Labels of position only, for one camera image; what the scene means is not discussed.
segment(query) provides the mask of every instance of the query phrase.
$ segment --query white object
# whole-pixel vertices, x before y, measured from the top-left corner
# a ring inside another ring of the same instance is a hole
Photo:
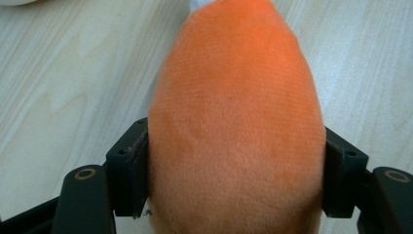
[[[31,3],[36,0],[0,0],[0,6],[16,6]]]
[[[202,7],[203,5],[205,5],[206,3],[210,3],[213,0],[189,0],[189,10],[192,12],[194,12],[195,10],[199,9],[200,7]]]

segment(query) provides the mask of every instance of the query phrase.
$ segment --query black plastic part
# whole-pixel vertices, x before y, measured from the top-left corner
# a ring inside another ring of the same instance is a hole
[[[116,216],[140,217],[148,196],[147,118],[140,119],[106,154],[111,204]]]
[[[57,202],[58,197],[1,222],[0,233],[50,233],[52,230],[52,223],[56,212]]]
[[[386,233],[413,233],[413,175],[393,168],[376,168],[370,192]]]
[[[87,165],[70,172],[63,182],[52,233],[116,233],[106,171]]]
[[[329,217],[351,217],[368,156],[326,128],[322,209]]]

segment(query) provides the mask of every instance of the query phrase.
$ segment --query wooden table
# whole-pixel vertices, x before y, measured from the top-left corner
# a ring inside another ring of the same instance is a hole
[[[275,0],[313,70],[324,123],[413,174],[413,1]],[[49,0],[0,7],[0,214],[58,196],[146,116],[185,0]],[[119,233],[151,233],[147,217]],[[320,233],[357,233],[323,219]]]

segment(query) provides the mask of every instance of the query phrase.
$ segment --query white tip of plush toy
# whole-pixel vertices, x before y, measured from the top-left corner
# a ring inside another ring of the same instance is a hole
[[[210,3],[213,0],[189,0],[189,10],[192,12],[194,12],[195,10],[197,10],[198,8],[202,7],[203,5],[205,5],[206,3]]]

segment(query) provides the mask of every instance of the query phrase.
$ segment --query orange fabric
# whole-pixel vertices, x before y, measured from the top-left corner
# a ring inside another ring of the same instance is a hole
[[[325,131],[310,69],[268,0],[183,24],[148,115],[157,233],[312,233]]]

